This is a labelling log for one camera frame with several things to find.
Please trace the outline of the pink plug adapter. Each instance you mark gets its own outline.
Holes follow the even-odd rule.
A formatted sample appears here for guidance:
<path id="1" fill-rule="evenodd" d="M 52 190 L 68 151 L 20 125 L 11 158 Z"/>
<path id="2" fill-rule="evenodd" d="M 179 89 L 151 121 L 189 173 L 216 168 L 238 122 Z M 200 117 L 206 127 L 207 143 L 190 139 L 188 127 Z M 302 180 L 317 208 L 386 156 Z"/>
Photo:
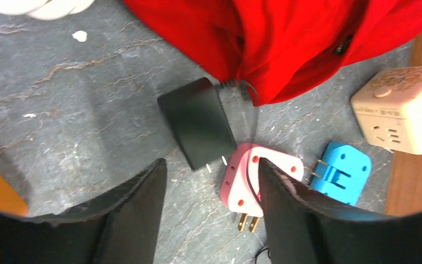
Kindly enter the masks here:
<path id="1" fill-rule="evenodd" d="M 252 217 L 249 231 L 253 233 L 263 217 L 258 203 L 258 167 L 261 158 L 268 159 L 296 180 L 301 181 L 304 176 L 304 165 L 298 157 L 249 142 L 238 146 L 227 163 L 220 198 L 230 212 L 241 215 L 237 225 L 239 231 L 245 229 L 247 218 Z"/>

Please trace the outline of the beige cube plug adapter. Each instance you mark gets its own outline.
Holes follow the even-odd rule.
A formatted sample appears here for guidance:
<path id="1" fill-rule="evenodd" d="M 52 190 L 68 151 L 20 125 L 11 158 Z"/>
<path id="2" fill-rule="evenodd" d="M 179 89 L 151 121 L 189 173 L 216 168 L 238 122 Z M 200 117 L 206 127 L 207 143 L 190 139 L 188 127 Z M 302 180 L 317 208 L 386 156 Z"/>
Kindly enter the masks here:
<path id="1" fill-rule="evenodd" d="M 367 143 L 422 155 L 422 66 L 378 72 L 351 106 Z"/>

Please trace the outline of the blue plug adapter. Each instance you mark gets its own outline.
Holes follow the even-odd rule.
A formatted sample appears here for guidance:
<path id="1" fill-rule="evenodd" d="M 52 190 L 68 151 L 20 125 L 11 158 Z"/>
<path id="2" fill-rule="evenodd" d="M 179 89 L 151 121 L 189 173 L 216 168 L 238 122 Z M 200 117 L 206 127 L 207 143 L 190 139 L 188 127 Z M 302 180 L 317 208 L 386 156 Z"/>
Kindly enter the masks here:
<path id="1" fill-rule="evenodd" d="M 372 169 L 369 156 L 355 147 L 332 141 L 312 171 L 310 187 L 334 200 L 355 206 Z"/>

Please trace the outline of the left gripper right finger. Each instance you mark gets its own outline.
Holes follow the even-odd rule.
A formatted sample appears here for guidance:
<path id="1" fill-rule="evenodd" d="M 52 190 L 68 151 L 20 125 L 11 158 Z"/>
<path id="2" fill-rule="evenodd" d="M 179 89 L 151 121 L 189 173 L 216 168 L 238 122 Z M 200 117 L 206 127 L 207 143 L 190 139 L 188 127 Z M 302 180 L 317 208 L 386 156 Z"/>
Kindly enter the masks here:
<path id="1" fill-rule="evenodd" d="M 338 202 L 259 161 L 272 263 L 422 263 L 422 211 L 388 216 Z"/>

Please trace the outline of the black power adapter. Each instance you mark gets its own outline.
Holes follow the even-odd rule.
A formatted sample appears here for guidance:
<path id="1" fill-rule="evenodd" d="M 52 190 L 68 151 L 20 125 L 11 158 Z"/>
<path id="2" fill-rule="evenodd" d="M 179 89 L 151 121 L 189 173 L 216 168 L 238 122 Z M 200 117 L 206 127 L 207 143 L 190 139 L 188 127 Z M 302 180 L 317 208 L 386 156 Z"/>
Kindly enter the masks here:
<path id="1" fill-rule="evenodd" d="M 166 92 L 157 104 L 193 171 L 237 149 L 218 89 L 209 79 L 200 78 Z"/>

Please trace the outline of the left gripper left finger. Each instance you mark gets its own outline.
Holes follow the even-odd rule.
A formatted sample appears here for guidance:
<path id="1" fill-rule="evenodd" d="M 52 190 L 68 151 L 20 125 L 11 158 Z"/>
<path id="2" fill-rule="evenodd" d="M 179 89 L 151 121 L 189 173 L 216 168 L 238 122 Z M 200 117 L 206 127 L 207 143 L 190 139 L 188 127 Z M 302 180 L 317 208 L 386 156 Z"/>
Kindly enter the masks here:
<path id="1" fill-rule="evenodd" d="M 0 263 L 153 263 L 166 160 L 61 214 L 0 211 Z"/>

